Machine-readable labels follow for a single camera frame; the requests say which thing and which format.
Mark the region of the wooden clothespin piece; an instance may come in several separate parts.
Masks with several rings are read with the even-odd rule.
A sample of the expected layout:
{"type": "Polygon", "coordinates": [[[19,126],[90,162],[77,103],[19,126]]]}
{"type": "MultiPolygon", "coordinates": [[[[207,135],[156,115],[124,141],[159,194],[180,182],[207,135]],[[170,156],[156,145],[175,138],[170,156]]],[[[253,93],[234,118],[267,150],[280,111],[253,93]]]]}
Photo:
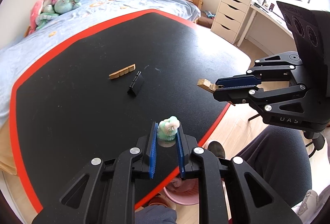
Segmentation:
{"type": "Polygon", "coordinates": [[[215,84],[207,79],[199,79],[197,86],[211,93],[213,98],[218,102],[228,102],[229,104],[235,106],[223,84],[215,84]]]}

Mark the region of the green white sock ball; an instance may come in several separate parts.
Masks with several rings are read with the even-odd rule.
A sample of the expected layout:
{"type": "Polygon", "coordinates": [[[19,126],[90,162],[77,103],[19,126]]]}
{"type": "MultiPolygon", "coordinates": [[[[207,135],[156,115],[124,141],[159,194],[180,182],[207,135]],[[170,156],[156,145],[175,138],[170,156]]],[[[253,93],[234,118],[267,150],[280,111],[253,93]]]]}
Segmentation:
{"type": "Polygon", "coordinates": [[[175,139],[180,127],[180,121],[176,116],[170,116],[160,121],[157,129],[157,137],[162,141],[172,141],[175,139]]]}

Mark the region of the black small box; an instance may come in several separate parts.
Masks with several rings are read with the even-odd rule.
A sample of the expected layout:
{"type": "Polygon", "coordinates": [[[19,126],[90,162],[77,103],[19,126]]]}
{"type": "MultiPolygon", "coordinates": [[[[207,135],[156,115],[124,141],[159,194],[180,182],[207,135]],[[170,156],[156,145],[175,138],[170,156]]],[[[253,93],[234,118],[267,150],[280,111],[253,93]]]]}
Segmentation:
{"type": "Polygon", "coordinates": [[[136,73],[133,81],[129,85],[129,88],[127,90],[127,94],[131,98],[135,98],[138,95],[138,93],[140,92],[143,84],[144,84],[144,78],[143,78],[143,76],[141,74],[141,71],[138,71],[136,73]]]}

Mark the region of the long wooden notched block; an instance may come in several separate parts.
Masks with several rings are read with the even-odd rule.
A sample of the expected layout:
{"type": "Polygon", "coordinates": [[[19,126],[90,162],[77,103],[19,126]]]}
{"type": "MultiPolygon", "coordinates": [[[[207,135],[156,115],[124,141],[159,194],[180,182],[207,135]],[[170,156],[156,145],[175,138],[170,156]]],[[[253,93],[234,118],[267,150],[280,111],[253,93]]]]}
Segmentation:
{"type": "Polygon", "coordinates": [[[121,76],[123,76],[127,73],[133,72],[135,70],[135,68],[136,68],[135,64],[129,65],[125,68],[122,68],[122,69],[120,69],[116,72],[111,73],[109,75],[109,79],[110,80],[117,79],[117,78],[119,78],[119,77],[121,77],[121,76]]]}

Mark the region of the person blue trouser leg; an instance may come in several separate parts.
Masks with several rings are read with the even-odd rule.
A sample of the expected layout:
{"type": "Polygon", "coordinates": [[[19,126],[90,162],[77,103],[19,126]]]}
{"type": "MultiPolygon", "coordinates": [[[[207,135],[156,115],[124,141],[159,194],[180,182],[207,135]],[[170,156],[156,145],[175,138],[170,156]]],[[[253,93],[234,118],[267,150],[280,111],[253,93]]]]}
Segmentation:
{"type": "Polygon", "coordinates": [[[237,154],[290,206],[312,189],[312,172],[298,130],[267,126],[237,154]]]}

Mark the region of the left black slipper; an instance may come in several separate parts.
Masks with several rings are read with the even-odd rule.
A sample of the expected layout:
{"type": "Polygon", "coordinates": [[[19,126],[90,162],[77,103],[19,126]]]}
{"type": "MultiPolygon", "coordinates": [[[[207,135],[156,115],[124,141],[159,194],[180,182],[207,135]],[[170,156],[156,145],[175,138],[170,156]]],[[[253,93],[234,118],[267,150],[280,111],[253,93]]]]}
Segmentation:
{"type": "Polygon", "coordinates": [[[210,140],[206,142],[203,148],[212,152],[217,158],[225,158],[225,150],[222,144],[216,140],[210,140]]]}

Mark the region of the white drawer cabinet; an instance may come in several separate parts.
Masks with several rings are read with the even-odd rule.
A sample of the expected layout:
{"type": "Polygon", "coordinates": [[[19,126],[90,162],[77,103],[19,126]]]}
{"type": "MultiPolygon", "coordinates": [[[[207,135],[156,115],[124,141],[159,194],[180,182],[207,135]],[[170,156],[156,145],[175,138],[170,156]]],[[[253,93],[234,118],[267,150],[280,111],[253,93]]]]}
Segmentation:
{"type": "Polygon", "coordinates": [[[252,0],[220,0],[211,31],[231,44],[239,39],[239,33],[252,0]]]}

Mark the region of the red black table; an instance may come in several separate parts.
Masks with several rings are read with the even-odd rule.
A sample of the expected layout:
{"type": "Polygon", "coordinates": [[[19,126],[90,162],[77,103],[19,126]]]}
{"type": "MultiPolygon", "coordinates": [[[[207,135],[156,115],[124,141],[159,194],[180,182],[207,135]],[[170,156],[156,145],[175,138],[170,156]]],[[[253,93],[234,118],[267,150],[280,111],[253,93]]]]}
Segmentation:
{"type": "Polygon", "coordinates": [[[64,40],[16,80],[9,133],[18,176],[37,212],[93,158],[108,160],[176,116],[205,143],[228,109],[197,86],[244,74],[250,58],[211,31],[154,9],[64,40]],[[135,64],[133,72],[109,75],[135,64]],[[144,84],[127,94],[136,73],[144,84]]]}

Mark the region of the bed with blue sheet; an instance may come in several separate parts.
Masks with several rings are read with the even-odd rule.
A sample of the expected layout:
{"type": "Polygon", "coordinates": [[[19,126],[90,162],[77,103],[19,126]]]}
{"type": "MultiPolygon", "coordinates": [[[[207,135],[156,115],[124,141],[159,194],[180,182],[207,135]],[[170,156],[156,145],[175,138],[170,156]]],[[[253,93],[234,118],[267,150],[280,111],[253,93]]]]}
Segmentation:
{"type": "Polygon", "coordinates": [[[1,50],[1,170],[17,169],[9,141],[9,102],[16,80],[36,60],[71,36],[101,22],[145,9],[158,9],[196,21],[203,0],[83,0],[82,6],[50,21],[42,29],[1,50]]]}

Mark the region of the pile of plush toys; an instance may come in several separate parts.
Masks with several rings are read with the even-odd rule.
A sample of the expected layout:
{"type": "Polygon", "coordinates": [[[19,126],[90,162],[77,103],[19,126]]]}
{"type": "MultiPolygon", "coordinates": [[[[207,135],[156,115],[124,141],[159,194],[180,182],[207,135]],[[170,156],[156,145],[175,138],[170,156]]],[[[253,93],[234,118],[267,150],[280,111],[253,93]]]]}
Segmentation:
{"type": "Polygon", "coordinates": [[[43,28],[49,21],[80,6],[81,0],[37,0],[30,11],[30,23],[24,37],[43,28]]]}

